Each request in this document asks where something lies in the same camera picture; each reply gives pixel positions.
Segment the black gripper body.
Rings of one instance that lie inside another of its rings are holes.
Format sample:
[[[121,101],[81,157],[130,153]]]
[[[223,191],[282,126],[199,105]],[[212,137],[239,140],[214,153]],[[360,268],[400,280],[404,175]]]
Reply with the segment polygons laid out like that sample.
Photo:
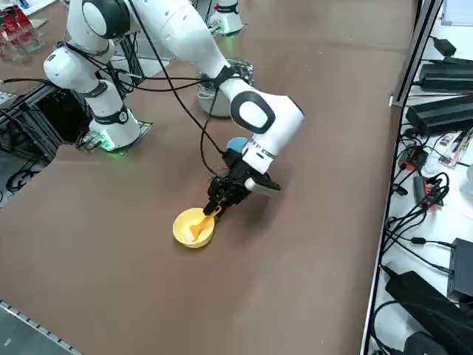
[[[223,191],[225,188],[238,186],[240,188],[240,203],[250,194],[250,190],[245,186],[245,181],[251,177],[254,169],[245,162],[228,163],[227,166],[228,171],[222,178]]]

